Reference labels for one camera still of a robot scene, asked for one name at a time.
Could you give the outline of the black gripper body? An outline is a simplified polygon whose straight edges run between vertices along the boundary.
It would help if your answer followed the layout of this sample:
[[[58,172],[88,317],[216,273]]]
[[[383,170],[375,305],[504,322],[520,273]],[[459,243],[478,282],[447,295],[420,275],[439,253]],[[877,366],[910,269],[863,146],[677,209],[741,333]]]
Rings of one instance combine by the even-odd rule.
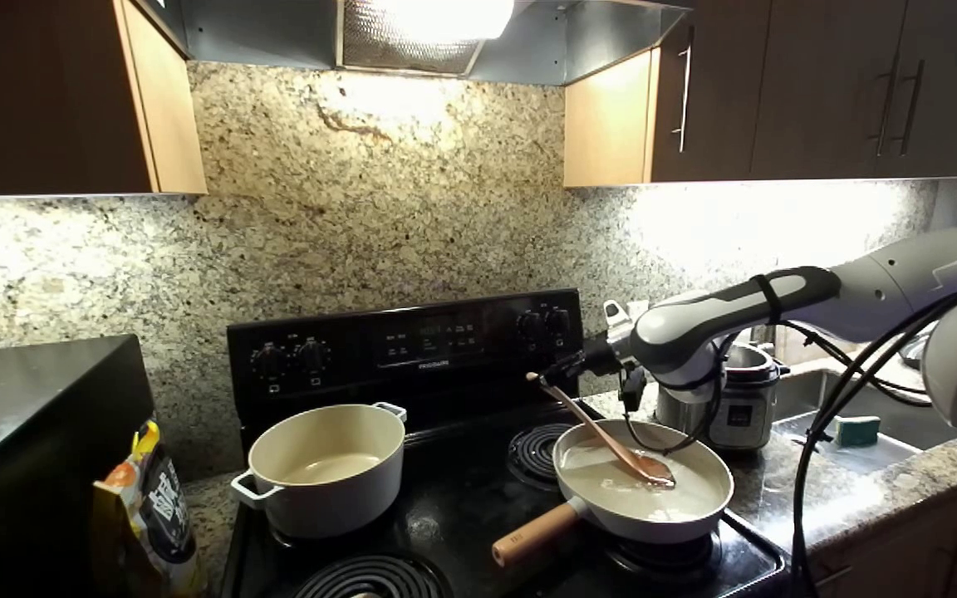
[[[613,375],[617,356],[605,337],[583,337],[576,351],[559,356],[547,368],[547,381],[578,381],[583,371]]]

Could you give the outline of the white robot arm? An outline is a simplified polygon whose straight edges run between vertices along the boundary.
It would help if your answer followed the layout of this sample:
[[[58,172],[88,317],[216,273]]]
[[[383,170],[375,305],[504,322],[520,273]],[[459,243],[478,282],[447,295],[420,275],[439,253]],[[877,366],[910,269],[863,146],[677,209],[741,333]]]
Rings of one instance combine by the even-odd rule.
[[[747,282],[626,313],[605,302],[605,333],[547,371],[613,375],[637,366],[662,387],[699,387],[713,343],[757,322],[795,317],[846,343],[877,344],[934,325],[922,395],[957,428],[957,224],[890,243],[842,265],[795,265]]]

